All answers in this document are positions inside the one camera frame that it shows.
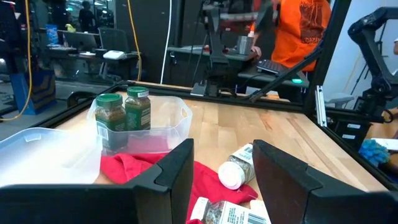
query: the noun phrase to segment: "blue bin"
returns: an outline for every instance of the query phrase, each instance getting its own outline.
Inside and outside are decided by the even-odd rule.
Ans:
[[[10,79],[18,110],[22,111],[29,93],[29,74],[13,74]],[[24,114],[37,115],[57,103],[54,71],[33,72],[32,84],[32,93]]]

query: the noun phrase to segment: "plastic bottle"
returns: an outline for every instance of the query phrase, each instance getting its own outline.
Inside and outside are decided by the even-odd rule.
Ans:
[[[218,168],[218,178],[226,188],[236,190],[254,177],[252,152],[253,145],[246,144]]]
[[[204,197],[198,198],[190,219],[199,219],[203,224],[271,224],[248,208],[227,201],[211,203]]]

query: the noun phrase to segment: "green light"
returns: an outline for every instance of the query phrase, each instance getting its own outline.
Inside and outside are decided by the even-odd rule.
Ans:
[[[299,78],[294,78],[294,79],[292,79],[292,82],[294,82],[294,83],[302,83],[303,80],[301,80]]]

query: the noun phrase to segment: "person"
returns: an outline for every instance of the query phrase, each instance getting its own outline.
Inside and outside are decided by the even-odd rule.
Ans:
[[[93,12],[90,10],[90,3],[88,1],[83,1],[81,3],[83,9],[79,12],[79,23],[82,32],[88,32],[94,27],[93,21],[95,20]]]
[[[398,55],[398,38],[394,41],[394,54]]]
[[[310,54],[322,39],[331,16],[330,5],[327,0],[273,0],[273,2],[280,4],[280,13],[271,60],[291,68],[304,60],[304,57]],[[252,51],[261,57],[261,49],[256,46],[260,34],[254,33],[254,26],[253,24],[249,34],[254,36]],[[309,81],[312,80],[314,68],[315,62],[303,69]],[[277,91],[281,98],[302,101],[301,90],[298,88],[287,89],[281,86]]]

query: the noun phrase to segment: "blue object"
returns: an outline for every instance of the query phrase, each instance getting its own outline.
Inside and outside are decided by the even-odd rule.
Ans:
[[[372,139],[365,139],[363,141],[362,146],[359,149],[359,153],[376,167],[379,164],[388,162],[390,158],[387,148],[381,146]]]
[[[58,27],[52,24],[46,24],[45,30],[47,31],[47,39],[49,44],[58,44]]]
[[[13,74],[10,75],[10,79],[18,110],[22,111],[29,93],[29,74]],[[24,114],[39,114],[56,103],[54,71],[34,72],[32,74],[32,93]]]

